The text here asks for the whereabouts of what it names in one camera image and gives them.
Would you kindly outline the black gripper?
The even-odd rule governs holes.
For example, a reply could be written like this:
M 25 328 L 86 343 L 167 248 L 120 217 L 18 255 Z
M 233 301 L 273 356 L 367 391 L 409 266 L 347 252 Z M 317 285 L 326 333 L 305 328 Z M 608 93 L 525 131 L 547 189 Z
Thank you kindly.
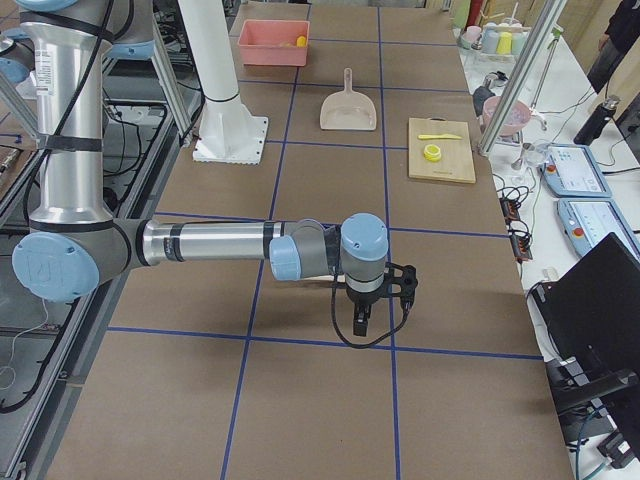
M 360 292 L 352 288 L 347 288 L 346 292 L 354 304 L 353 335 L 366 336 L 372 306 L 382 297 L 382 294 L 378 290 Z

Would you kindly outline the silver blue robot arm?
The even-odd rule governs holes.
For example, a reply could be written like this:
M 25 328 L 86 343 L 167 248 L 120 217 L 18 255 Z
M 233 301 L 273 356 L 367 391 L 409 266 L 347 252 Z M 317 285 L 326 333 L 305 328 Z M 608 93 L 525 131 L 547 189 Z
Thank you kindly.
M 67 302 L 129 270 L 161 261 L 266 259 L 275 278 L 332 275 L 364 335 L 372 305 L 391 294 L 384 223 L 355 214 L 326 228 L 297 223 L 162 224 L 115 218 L 103 201 L 102 58 L 147 59 L 157 50 L 148 1 L 23 1 L 34 45 L 39 206 L 12 265 L 35 295 Z

